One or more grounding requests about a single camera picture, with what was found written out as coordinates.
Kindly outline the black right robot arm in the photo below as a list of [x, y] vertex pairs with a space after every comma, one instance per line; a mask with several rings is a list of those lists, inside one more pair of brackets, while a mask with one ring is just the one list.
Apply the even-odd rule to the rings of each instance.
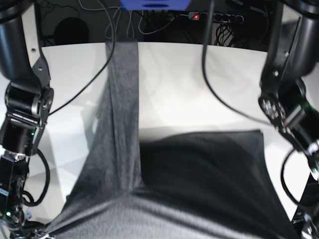
[[24, 190], [29, 160], [47, 124], [54, 91], [39, 44], [37, 6], [32, 0], [0, 3], [0, 72], [9, 83], [0, 129], [0, 223], [12, 239], [34, 239], [41, 223], [29, 222], [23, 207], [40, 204]]

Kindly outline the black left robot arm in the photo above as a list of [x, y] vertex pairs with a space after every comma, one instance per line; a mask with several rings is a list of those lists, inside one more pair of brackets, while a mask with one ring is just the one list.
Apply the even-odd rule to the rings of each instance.
[[319, 113], [307, 101], [303, 77], [313, 71], [318, 54], [318, 1], [278, 1], [258, 102], [292, 150], [305, 155], [313, 175], [319, 173]]

